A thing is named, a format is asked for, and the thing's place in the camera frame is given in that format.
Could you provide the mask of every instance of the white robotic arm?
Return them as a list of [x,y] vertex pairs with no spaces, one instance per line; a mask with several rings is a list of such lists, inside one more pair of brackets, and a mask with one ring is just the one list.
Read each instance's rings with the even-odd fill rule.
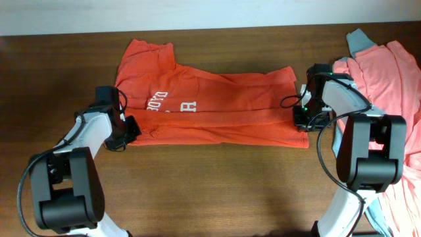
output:
[[[349,75],[333,74],[329,65],[314,65],[307,71],[307,77],[309,83],[302,87],[299,97],[301,106],[294,107],[295,125],[306,131],[321,129],[323,133],[325,125],[330,123],[328,111],[331,110],[335,111],[336,119],[343,117],[341,120],[346,124],[337,158],[337,174],[346,187],[337,189],[329,209],[315,222],[312,233],[325,237],[350,236],[366,208],[402,175],[405,120],[371,105]],[[369,141],[383,144],[383,150],[370,150]]]
[[[64,139],[30,161],[34,214],[41,229],[73,236],[131,236],[105,213],[104,193],[93,163],[104,142],[112,151],[125,149],[140,135],[134,118],[124,118],[126,106],[121,108],[119,92],[110,86],[97,88],[95,103],[75,113],[76,123]],[[63,180],[72,180],[73,187],[53,188]],[[37,236],[18,208],[24,228]]]

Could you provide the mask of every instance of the black bracket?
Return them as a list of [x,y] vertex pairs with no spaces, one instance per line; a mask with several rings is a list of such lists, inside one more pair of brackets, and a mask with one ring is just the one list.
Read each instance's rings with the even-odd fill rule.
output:
[[[397,115],[350,115],[337,155],[336,171],[349,189],[384,192],[402,177],[406,122]],[[383,145],[371,150],[369,142]]]
[[83,111],[83,113],[102,112],[108,114],[112,133],[105,140],[105,144],[111,150],[125,148],[127,144],[136,140],[138,135],[141,135],[140,128],[133,116],[128,116],[125,120],[120,118],[123,111],[120,109],[118,94],[118,89],[115,87],[99,86],[95,89],[95,103]]
[[[96,228],[105,212],[104,193],[88,147],[51,154],[31,173],[32,200],[37,225],[65,234],[71,228]],[[55,190],[54,184],[72,180],[73,187]]]
[[[328,106],[322,99],[324,85],[330,78],[353,80],[348,74],[332,73],[331,66],[327,64],[316,63],[307,70],[307,91],[311,93],[311,98],[304,107],[293,108],[294,125],[298,131],[321,130],[330,121],[329,112],[323,111]],[[311,129],[306,130],[310,122]]]

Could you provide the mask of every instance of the folded orange t-shirt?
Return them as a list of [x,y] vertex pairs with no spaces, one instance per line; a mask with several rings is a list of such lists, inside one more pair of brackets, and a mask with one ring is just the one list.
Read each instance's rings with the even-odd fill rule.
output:
[[280,101],[296,94],[290,67],[268,74],[211,74],[175,62],[172,44],[134,40],[116,87],[142,135],[133,145],[218,144],[308,147]]

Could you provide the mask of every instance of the gray sleeve cuff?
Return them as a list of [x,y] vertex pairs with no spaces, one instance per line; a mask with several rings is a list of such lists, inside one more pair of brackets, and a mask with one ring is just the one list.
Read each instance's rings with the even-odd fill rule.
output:
[[357,29],[352,33],[347,34],[349,52],[355,58],[355,53],[364,51],[376,45],[371,41],[361,29]]
[[338,60],[339,62],[346,62],[348,61],[348,57],[343,57],[342,59]]

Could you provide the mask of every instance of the brown wood surface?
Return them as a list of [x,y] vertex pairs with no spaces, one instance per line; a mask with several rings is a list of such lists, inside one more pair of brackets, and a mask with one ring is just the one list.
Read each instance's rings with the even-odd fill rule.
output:
[[[400,41],[421,61],[421,23],[338,24],[0,38],[0,236],[24,236],[18,180],[32,154],[73,126],[73,112],[112,85],[132,39],[172,42],[176,60],[213,73],[270,72],[292,66],[297,85],[314,63],[349,56],[345,35],[361,28],[378,44]],[[309,149],[251,145],[154,145],[124,153],[101,148],[95,164],[106,210],[134,236],[252,236],[310,230],[336,186]],[[329,131],[322,142],[334,171]],[[26,218],[36,232],[30,185]],[[367,220],[357,230],[371,231]]]

